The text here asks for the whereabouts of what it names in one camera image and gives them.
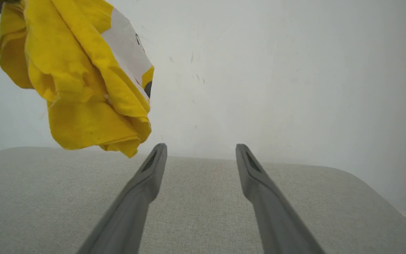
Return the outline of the yellow garment with white print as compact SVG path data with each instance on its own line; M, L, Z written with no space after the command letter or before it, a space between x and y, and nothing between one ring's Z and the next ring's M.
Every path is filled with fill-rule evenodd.
M64 149L133 157L152 131L154 66L107 0L3 0L0 67L46 101L50 133Z

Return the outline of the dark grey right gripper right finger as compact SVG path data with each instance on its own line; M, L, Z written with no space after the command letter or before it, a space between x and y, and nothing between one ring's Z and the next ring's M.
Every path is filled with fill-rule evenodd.
M235 152L242 192L253 206L264 254L325 254L248 146L237 144Z

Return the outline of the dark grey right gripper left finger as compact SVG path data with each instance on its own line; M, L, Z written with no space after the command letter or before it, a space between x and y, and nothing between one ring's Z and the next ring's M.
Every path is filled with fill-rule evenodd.
M138 254L148 209L160 191L167 146L157 144L77 254Z

